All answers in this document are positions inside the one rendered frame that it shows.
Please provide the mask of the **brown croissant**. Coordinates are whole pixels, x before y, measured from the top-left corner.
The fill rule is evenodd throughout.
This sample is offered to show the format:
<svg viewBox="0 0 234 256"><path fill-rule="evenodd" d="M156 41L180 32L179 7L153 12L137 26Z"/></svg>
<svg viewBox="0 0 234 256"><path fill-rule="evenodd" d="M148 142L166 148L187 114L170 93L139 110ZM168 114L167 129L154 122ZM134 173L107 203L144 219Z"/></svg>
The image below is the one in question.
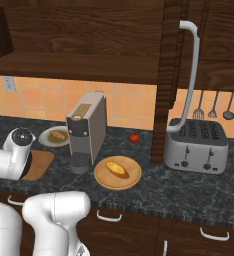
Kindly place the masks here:
<svg viewBox="0 0 234 256"><path fill-rule="evenodd" d="M54 143L60 143L66 140L66 136L62 131L51 130L49 132L49 140Z"/></svg>

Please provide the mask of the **wooden cutting board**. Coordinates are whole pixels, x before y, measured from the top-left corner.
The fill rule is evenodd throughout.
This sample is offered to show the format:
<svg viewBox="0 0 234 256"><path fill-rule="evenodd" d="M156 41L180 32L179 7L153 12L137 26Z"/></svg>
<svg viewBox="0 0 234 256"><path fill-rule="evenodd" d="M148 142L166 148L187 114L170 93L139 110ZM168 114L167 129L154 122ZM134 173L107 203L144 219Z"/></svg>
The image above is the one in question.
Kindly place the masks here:
<svg viewBox="0 0 234 256"><path fill-rule="evenodd" d="M37 181L41 179L54 160L52 152L32 150L32 160L28 172L22 177L24 181Z"/></svg>

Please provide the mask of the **dark wooden upper cabinet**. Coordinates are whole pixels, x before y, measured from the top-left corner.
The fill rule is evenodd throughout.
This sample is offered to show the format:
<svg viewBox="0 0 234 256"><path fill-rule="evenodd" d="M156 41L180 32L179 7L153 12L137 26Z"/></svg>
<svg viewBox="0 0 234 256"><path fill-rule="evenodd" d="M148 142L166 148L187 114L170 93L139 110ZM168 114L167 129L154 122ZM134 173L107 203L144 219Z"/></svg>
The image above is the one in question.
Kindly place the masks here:
<svg viewBox="0 0 234 256"><path fill-rule="evenodd" d="M0 75L155 84L164 0L0 0Z"/></svg>

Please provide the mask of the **dark wooden closed cabinet door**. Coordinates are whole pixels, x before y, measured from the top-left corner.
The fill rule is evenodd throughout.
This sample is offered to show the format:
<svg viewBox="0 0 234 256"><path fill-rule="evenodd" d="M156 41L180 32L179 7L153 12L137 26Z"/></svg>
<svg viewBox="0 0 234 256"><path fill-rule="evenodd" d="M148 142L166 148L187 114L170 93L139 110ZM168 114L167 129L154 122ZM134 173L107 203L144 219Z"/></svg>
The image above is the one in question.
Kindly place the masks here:
<svg viewBox="0 0 234 256"><path fill-rule="evenodd" d="M200 37L195 88L234 91L234 0L189 0L187 18Z"/></svg>

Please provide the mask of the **grey coffee machine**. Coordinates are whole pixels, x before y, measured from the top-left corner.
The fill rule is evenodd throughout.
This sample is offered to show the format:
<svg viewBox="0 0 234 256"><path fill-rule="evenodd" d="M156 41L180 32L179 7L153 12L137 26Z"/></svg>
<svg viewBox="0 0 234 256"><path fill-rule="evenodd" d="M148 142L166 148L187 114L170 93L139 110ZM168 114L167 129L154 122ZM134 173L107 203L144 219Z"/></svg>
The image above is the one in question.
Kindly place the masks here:
<svg viewBox="0 0 234 256"><path fill-rule="evenodd" d="M66 115L70 168L84 174L94 164L107 132L106 97L103 92L85 93Z"/></svg>

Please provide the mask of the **yellow baguette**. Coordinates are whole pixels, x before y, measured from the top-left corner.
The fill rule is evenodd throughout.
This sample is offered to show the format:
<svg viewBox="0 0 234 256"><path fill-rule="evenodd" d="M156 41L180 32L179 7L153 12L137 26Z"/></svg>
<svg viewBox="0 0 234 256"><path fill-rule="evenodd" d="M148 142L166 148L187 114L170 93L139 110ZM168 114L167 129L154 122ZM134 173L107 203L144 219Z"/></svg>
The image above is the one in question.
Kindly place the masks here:
<svg viewBox="0 0 234 256"><path fill-rule="evenodd" d="M116 177L121 179L128 179L129 174L124 167L115 163L114 161L107 161L105 163L107 169Z"/></svg>

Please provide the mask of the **round wooden plate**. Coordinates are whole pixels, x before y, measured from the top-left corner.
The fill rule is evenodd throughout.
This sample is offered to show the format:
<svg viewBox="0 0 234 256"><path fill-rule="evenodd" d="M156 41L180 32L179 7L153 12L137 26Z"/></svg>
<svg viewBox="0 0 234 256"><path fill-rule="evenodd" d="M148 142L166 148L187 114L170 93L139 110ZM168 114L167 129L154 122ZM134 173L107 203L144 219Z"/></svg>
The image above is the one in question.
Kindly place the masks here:
<svg viewBox="0 0 234 256"><path fill-rule="evenodd" d="M107 162L114 162L125 169L124 174L111 172ZM126 190L135 186L141 178L142 169L132 158L126 156L110 156L101 160L94 169L95 180L110 190Z"/></svg>

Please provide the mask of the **white plate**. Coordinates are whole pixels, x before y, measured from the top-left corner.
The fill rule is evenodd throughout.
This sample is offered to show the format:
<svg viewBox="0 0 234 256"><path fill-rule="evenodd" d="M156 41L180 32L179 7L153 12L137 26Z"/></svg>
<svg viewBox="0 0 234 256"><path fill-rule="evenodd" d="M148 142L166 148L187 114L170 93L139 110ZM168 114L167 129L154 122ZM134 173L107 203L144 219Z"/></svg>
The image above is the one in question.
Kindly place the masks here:
<svg viewBox="0 0 234 256"><path fill-rule="evenodd" d="M59 130L59 131L62 131L65 136L66 136L66 140L63 141L63 142L60 142L60 143L54 143L54 142L51 142L49 140L49 132L51 130ZM38 141L44 145L44 146L48 146L48 147L62 147L62 146L65 146L65 145L68 145L69 144L69 138L68 138L68 133L67 133L67 127L66 126L54 126L54 127L51 127L51 128L48 128L47 130L43 131L39 138L38 138Z"/></svg>

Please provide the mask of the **silver four-slot toaster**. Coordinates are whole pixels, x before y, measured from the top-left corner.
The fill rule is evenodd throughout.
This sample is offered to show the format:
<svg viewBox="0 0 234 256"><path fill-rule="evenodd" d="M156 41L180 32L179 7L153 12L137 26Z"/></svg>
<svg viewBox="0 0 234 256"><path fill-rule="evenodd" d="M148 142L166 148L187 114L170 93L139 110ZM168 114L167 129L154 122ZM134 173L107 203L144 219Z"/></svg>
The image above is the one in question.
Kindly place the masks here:
<svg viewBox="0 0 234 256"><path fill-rule="evenodd" d="M175 133L167 133L163 161L176 170L221 174L228 158L228 140L215 121L187 119Z"/></svg>

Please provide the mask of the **hanging slotted spatula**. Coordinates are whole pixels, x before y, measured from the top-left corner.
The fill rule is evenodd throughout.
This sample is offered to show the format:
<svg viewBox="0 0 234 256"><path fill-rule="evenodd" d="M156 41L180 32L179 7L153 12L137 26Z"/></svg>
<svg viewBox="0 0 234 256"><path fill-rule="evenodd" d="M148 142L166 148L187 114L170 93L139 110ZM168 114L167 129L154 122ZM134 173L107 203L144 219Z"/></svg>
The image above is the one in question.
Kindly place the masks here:
<svg viewBox="0 0 234 256"><path fill-rule="evenodd" d="M204 111L201 108L203 94L204 94L204 91L201 91L198 107L193 111L193 118L195 120L203 120L204 119Z"/></svg>

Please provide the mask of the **hanging small spatula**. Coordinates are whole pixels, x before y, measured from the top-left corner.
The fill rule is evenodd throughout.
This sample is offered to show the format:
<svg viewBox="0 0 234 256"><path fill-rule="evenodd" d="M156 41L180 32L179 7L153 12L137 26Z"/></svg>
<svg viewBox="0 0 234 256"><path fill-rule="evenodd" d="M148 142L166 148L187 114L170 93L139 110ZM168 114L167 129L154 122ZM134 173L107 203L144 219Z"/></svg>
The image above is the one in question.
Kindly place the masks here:
<svg viewBox="0 0 234 256"><path fill-rule="evenodd" d="M219 96L219 91L216 91L212 109L211 109L210 112L208 113L208 117L209 117L209 118L217 118L216 104L217 104L218 96Z"/></svg>

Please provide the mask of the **dark wooden drawer front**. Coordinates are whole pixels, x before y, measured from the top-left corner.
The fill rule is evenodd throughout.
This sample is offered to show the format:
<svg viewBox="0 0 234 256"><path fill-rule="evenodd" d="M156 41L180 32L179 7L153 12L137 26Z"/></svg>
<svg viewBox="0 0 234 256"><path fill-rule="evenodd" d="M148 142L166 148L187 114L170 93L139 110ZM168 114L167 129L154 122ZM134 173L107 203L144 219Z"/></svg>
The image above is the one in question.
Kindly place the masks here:
<svg viewBox="0 0 234 256"><path fill-rule="evenodd" d="M200 227L205 233L214 236L225 236L229 232L230 239L226 242L206 239L200 234ZM171 235L173 240L169 243L170 256L234 256L234 230L175 221Z"/></svg>
<svg viewBox="0 0 234 256"><path fill-rule="evenodd" d="M96 217L118 218L117 223ZM91 256L155 256L160 219L149 215L91 206L88 216L77 224L80 240Z"/></svg>

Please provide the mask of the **hanging ladle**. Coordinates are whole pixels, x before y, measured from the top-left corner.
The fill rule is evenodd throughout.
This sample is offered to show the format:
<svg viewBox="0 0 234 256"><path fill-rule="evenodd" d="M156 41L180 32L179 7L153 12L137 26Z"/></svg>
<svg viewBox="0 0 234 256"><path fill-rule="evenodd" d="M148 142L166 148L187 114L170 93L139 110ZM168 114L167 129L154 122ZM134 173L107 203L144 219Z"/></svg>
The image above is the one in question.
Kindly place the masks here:
<svg viewBox="0 0 234 256"><path fill-rule="evenodd" d="M230 97L230 100L228 103L227 110L223 112L223 118L226 120L232 120L234 118L234 113L230 111L233 97L234 97L234 92L231 93L231 97Z"/></svg>

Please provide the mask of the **white wall outlet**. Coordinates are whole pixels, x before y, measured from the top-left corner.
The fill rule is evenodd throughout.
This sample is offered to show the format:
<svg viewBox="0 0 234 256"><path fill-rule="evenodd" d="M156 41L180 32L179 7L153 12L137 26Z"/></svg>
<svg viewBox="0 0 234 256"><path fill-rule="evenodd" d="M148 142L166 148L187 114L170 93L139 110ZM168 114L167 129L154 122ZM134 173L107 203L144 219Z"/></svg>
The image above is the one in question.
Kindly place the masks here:
<svg viewBox="0 0 234 256"><path fill-rule="evenodd" d="M6 92L16 91L14 79L12 76L3 76L2 81Z"/></svg>

